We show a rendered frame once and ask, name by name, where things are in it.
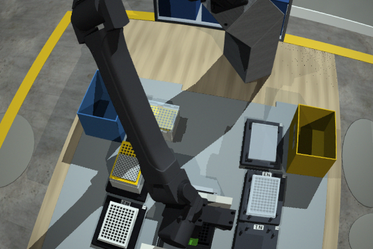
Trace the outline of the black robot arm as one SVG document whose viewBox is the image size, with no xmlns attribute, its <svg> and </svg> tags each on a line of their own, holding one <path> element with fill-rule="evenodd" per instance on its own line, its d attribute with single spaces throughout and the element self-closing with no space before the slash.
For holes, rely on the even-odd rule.
<svg viewBox="0 0 373 249">
<path fill-rule="evenodd" d="M 79 44 L 87 45 L 97 64 L 149 195 L 166 205 L 158 231 L 161 240 L 186 249 L 203 223 L 231 230 L 236 210 L 207 205 L 161 133 L 126 45 L 123 27 L 129 18 L 122 0 L 73 0 L 71 23 Z M 98 30 L 102 23 L 104 28 Z"/>
</svg>

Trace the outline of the grey flat mat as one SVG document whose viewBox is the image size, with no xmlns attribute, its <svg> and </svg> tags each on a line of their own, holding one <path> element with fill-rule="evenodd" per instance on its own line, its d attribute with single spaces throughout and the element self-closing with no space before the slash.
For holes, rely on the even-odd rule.
<svg viewBox="0 0 373 249">
<path fill-rule="evenodd" d="M 322 249 L 328 173 L 322 177 L 286 173 L 290 124 L 298 105 L 276 106 L 184 91 L 182 84 L 140 78 L 148 100 L 180 107 L 173 142 L 166 141 L 191 185 L 233 198 L 231 230 L 215 230 L 211 249 L 233 249 L 247 170 L 285 174 L 276 249 Z M 247 118 L 283 124 L 280 170 L 242 166 Z M 147 206 L 134 249 L 156 246 L 165 204 L 106 192 L 120 142 L 86 135 L 69 166 L 42 249 L 105 249 L 91 244 L 107 195 Z"/>
</svg>

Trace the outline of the white multi-well plate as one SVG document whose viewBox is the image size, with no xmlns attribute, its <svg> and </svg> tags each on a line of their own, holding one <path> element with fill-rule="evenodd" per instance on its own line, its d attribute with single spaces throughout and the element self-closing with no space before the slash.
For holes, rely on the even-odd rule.
<svg viewBox="0 0 373 249">
<path fill-rule="evenodd" d="M 127 249 L 139 209 L 110 201 L 98 240 Z"/>
<path fill-rule="evenodd" d="M 253 174 L 246 215 L 275 218 L 279 188 L 280 178 Z"/>
</svg>

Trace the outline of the blue open-top bin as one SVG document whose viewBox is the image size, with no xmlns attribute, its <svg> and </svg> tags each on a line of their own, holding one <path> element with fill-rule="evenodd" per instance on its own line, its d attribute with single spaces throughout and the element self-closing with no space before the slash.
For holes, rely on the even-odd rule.
<svg viewBox="0 0 373 249">
<path fill-rule="evenodd" d="M 120 143 L 124 140 L 126 133 L 98 69 L 77 115 L 86 135 Z"/>
</svg>

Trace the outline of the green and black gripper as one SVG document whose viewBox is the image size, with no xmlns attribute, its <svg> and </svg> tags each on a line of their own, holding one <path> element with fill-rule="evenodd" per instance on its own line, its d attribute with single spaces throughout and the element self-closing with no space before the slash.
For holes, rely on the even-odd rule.
<svg viewBox="0 0 373 249">
<path fill-rule="evenodd" d="M 199 236 L 199 231 L 194 230 L 188 244 L 192 246 L 196 246 L 199 240 L 198 236 Z"/>
</svg>

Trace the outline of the yellow open-top box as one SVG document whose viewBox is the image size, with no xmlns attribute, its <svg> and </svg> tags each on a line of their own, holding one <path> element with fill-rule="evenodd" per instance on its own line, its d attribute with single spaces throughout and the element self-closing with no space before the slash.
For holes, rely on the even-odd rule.
<svg viewBox="0 0 373 249">
<path fill-rule="evenodd" d="M 290 124 L 286 173 L 324 178 L 335 161 L 336 111 L 298 104 Z"/>
</svg>

